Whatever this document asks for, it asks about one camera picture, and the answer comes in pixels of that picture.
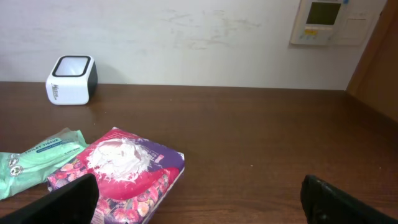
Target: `wooden door frame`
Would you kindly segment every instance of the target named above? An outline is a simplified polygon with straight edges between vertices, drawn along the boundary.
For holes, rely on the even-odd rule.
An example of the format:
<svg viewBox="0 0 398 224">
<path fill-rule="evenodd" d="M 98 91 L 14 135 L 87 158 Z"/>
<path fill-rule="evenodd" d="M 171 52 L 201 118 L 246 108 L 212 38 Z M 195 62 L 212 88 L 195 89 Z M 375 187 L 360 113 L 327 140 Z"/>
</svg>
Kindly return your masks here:
<svg viewBox="0 0 398 224">
<path fill-rule="evenodd" d="M 369 66 L 377 53 L 379 52 L 380 46 L 386 38 L 386 34 L 390 29 L 391 22 L 394 16 L 398 13 L 398 1 L 388 0 L 382 14 L 374 28 L 373 34 L 362 54 L 361 60 L 359 61 L 356 70 L 348 83 L 346 91 L 356 96 L 361 86 L 362 81 L 366 78 Z"/>
</svg>

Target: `wooden table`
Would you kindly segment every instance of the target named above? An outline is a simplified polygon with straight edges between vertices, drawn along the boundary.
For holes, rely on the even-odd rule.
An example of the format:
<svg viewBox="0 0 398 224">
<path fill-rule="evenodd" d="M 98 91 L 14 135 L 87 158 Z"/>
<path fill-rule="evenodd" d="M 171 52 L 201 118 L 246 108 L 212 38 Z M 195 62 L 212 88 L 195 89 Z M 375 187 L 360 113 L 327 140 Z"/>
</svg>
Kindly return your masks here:
<svg viewBox="0 0 398 224">
<path fill-rule="evenodd" d="M 395 124 L 343 91 L 99 85 L 55 106 L 43 83 L 0 83 L 0 151 L 23 152 L 65 127 L 88 143 L 119 127 L 185 154 L 185 175 L 155 223 L 305 223 L 305 174 L 398 218 Z M 47 194 L 0 202 L 0 216 Z"/>
</svg>

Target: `teal plastic package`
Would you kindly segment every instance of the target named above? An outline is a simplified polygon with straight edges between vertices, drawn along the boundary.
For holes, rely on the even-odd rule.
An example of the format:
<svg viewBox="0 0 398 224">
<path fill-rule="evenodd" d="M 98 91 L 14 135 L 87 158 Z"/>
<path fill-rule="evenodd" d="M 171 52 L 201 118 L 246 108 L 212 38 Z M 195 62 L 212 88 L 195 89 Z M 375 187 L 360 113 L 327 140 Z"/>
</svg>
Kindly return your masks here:
<svg viewBox="0 0 398 224">
<path fill-rule="evenodd" d="M 0 200 L 45 182 L 87 146 L 80 131 L 65 128 L 21 154 L 0 152 Z"/>
</svg>

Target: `yellow label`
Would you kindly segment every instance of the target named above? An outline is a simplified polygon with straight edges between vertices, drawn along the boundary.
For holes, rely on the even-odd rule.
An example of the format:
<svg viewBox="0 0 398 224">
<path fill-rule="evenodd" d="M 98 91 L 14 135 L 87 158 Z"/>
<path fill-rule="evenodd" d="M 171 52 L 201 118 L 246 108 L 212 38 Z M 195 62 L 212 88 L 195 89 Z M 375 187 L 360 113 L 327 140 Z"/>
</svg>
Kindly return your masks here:
<svg viewBox="0 0 398 224">
<path fill-rule="evenodd" d="M 304 30 L 305 35 L 317 35 L 318 31 L 317 30 Z"/>
</svg>

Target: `pink package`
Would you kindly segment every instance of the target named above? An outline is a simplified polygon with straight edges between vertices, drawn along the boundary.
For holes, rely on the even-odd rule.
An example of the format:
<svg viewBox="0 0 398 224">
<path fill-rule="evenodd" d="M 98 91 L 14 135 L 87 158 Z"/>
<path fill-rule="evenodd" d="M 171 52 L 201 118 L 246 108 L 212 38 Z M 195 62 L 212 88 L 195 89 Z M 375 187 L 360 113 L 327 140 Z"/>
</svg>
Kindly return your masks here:
<svg viewBox="0 0 398 224">
<path fill-rule="evenodd" d="M 92 224 L 147 223 L 184 168 L 182 153 L 114 128 L 47 178 L 56 190 L 95 175 L 99 199 Z"/>
</svg>

